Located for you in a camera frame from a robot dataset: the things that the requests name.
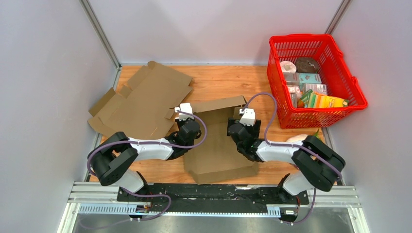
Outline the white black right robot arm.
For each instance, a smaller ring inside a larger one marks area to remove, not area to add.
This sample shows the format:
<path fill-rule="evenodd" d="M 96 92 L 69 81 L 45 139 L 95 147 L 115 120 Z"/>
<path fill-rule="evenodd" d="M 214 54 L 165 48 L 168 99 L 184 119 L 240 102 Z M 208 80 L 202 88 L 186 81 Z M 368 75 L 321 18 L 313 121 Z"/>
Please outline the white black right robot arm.
<path fill-rule="evenodd" d="M 259 138 L 259 129 L 258 123 L 246 126 L 230 118 L 227 135 L 249 161 L 279 161 L 298 168 L 298 172 L 287 174 L 279 183 L 277 197 L 281 202 L 290 203 L 296 195 L 313 188 L 328 192 L 341 178 L 345 160 L 316 136 L 308 135 L 295 142 L 274 142 Z"/>

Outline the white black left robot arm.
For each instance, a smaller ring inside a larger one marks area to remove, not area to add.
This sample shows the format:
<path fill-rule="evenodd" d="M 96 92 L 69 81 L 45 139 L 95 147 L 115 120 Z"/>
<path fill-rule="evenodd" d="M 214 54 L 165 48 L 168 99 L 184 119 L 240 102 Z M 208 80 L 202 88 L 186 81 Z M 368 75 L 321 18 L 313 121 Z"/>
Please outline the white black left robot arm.
<path fill-rule="evenodd" d="M 192 118 L 177 120 L 178 130 L 158 140 L 139 140 L 117 132 L 93 150 L 87 157 L 87 168 L 102 186 L 116 184 L 136 201 L 148 197 L 149 189 L 143 176 L 130 169 L 132 163 L 143 160 L 174 160 L 194 147 L 202 135 L 200 124 Z"/>

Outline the brown cardboard box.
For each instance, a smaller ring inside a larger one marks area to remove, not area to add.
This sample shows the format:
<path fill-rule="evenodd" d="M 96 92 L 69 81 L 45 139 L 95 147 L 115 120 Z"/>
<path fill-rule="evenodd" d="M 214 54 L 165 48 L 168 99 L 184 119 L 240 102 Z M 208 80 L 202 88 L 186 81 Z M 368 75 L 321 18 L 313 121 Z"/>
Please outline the brown cardboard box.
<path fill-rule="evenodd" d="M 204 142 L 170 163 L 179 163 L 181 170 L 197 184 L 211 184 L 246 179 L 258 174 L 258 164 L 238 153 L 236 144 L 227 135 L 229 118 L 239 114 L 246 104 L 242 95 L 190 103 L 192 112 L 204 121 L 201 138 Z"/>

